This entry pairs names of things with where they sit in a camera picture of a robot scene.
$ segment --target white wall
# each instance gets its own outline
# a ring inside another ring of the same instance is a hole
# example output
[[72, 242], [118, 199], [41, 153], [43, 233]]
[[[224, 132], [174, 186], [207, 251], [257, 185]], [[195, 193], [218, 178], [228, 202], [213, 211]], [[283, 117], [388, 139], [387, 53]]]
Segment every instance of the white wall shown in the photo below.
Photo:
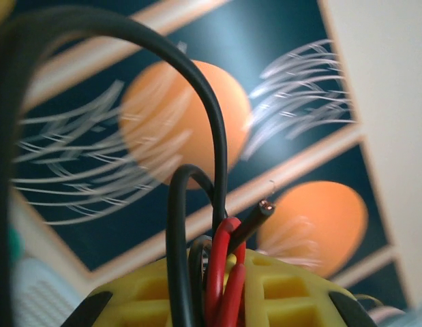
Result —
[[422, 0], [326, 0], [401, 256], [422, 301]]

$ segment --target poster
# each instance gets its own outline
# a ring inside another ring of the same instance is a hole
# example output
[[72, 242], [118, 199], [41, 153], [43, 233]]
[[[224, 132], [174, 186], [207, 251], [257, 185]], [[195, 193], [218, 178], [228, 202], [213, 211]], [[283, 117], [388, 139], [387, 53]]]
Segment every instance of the poster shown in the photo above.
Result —
[[[281, 230], [265, 225], [251, 248], [332, 280], [388, 249], [357, 108], [316, 1], [87, 3], [148, 20], [209, 79], [228, 135], [228, 212], [242, 219], [269, 198], [296, 213], [274, 216], [270, 224]], [[33, 8], [17, 3], [15, 12]], [[58, 58], [70, 53], [80, 60], [61, 66]], [[184, 163], [213, 174], [204, 110], [185, 81], [146, 50], [93, 40], [57, 56], [20, 122], [15, 189], [89, 276], [133, 257], [145, 264], [163, 256], [170, 175]], [[349, 206], [338, 208], [334, 194], [348, 194], [340, 199]], [[289, 196], [301, 197], [300, 206]], [[209, 230], [211, 208], [193, 184], [187, 198], [193, 239]], [[313, 203], [316, 222], [304, 213]], [[273, 230], [281, 233], [267, 235]], [[269, 241], [276, 238], [277, 245]]]

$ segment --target red wire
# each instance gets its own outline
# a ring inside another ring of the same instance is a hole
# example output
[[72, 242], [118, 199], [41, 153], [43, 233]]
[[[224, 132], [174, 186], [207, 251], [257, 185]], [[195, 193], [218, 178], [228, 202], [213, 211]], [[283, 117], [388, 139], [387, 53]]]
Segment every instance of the red wire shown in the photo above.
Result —
[[[214, 325], [214, 321], [219, 313], [220, 305], [223, 299], [224, 273], [226, 268], [226, 257], [230, 241], [230, 233], [236, 227], [238, 227], [240, 223], [241, 222], [235, 217], [230, 217], [223, 220], [223, 222], [221, 222], [220, 226], [218, 227], [212, 242], [212, 250], [208, 263], [207, 287], [205, 295], [205, 317], [209, 326]], [[238, 249], [235, 251], [235, 255], [237, 257], [237, 264], [243, 264], [245, 260], [245, 243], [238, 247]]]
[[245, 302], [244, 302], [244, 290], [241, 294], [241, 304], [239, 305], [237, 327], [245, 327]]
[[243, 264], [236, 264], [229, 274], [220, 312], [218, 313], [214, 327], [237, 327], [244, 281], [245, 266]]

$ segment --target black wire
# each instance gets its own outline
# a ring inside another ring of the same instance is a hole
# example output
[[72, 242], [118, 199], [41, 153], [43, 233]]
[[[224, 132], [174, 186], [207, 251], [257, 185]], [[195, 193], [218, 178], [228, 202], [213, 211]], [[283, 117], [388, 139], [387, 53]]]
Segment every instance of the black wire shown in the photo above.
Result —
[[241, 225], [230, 235], [228, 255], [233, 253], [239, 245], [249, 239], [254, 232], [274, 213], [275, 205], [267, 200], [261, 200]]
[[207, 235], [199, 236], [190, 248], [188, 255], [188, 268], [190, 272], [190, 284], [192, 291], [192, 305], [196, 325], [205, 327], [205, 315], [203, 304], [203, 252], [208, 255], [211, 252], [212, 240]]
[[182, 327], [195, 326], [192, 311], [190, 274], [188, 272], [185, 235], [185, 203], [188, 180], [193, 178], [202, 188], [207, 186], [207, 175], [198, 167], [183, 165], [176, 169], [168, 191], [168, 218], [166, 252], [168, 291], [171, 315]]
[[[207, 111], [214, 145], [213, 229], [216, 229], [224, 217], [227, 183], [226, 132], [217, 98], [200, 70], [166, 38], [138, 22], [112, 12], [87, 7], [61, 7], [25, 14], [0, 29], [0, 326], [12, 326], [7, 205], [16, 121], [23, 99], [42, 59], [66, 41], [93, 35], [123, 39], [154, 52], [193, 86]], [[170, 223], [170, 228], [174, 228], [173, 225], [175, 223]], [[172, 243], [178, 243], [177, 240], [172, 240], [172, 232], [167, 231], [167, 234], [171, 235]], [[168, 261], [171, 263], [173, 260], [177, 261], [177, 258], [171, 257], [173, 253], [183, 252], [186, 256], [185, 247], [182, 251], [178, 248], [175, 250], [167, 251]], [[186, 266], [186, 258], [185, 264], [182, 262], [179, 266], [184, 265]], [[172, 277], [169, 280], [170, 286], [177, 283]], [[170, 299], [173, 301], [184, 296], [182, 293], [180, 296], [173, 295]], [[172, 308], [183, 305], [184, 302], [172, 303]], [[180, 315], [173, 311], [173, 326], [193, 326], [184, 324], [182, 320], [188, 316], [189, 309], [179, 310], [182, 312]]]

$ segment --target orange circle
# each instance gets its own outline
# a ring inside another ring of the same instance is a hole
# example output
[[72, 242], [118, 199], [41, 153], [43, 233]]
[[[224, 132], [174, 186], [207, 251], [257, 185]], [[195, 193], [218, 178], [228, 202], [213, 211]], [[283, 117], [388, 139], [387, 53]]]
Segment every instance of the orange circle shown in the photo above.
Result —
[[[242, 86], [221, 68], [201, 61], [195, 61], [194, 63], [209, 81], [221, 106], [228, 141], [228, 168], [231, 169], [236, 164], [248, 138], [245, 122], [250, 119], [251, 115], [249, 99]], [[128, 87], [122, 99], [123, 104], [127, 104], [127, 102], [132, 103], [133, 99], [144, 94], [146, 87], [148, 88], [149, 85], [154, 84], [156, 80], [168, 78], [167, 72], [172, 74], [172, 80], [170, 80], [168, 89], [164, 91], [163, 96], [150, 95], [142, 97], [142, 101], [139, 104], [123, 106], [124, 109], [119, 120], [121, 130], [127, 129], [128, 126], [133, 126], [129, 124], [133, 124], [134, 121], [127, 119], [127, 116], [136, 114], [146, 106], [152, 106], [153, 104], [154, 107], [150, 115], [146, 116], [139, 125], [132, 128], [132, 132], [123, 133], [123, 139], [129, 152], [133, 153], [137, 149], [136, 140], [131, 137], [134, 131], [157, 119], [158, 115], [160, 116], [164, 110], [179, 100], [179, 96], [185, 94], [186, 91], [190, 91], [191, 95], [188, 102], [185, 106], [179, 108], [180, 110], [185, 110], [181, 118], [160, 141], [153, 145], [153, 148], [172, 140], [182, 131], [189, 131], [189, 138], [176, 152], [176, 154], [182, 156], [180, 165], [194, 164], [203, 169], [213, 179], [213, 141], [206, 110], [199, 96], [194, 92], [187, 80], [178, 72], [174, 70], [169, 71], [167, 68], [169, 69], [170, 66], [165, 62], [150, 65]], [[159, 125], [162, 128], [164, 122], [160, 122]], [[150, 170], [156, 168], [152, 167], [151, 163], [149, 164], [152, 159], [154, 159], [153, 155], [144, 159], [136, 158], [140, 164], [149, 166]], [[191, 188], [197, 185], [190, 183], [189, 186]]]
[[274, 215], [259, 230], [258, 246], [289, 262], [312, 259], [312, 270], [328, 277], [350, 259], [366, 228], [367, 209], [355, 190], [315, 181], [293, 187], [276, 202]]

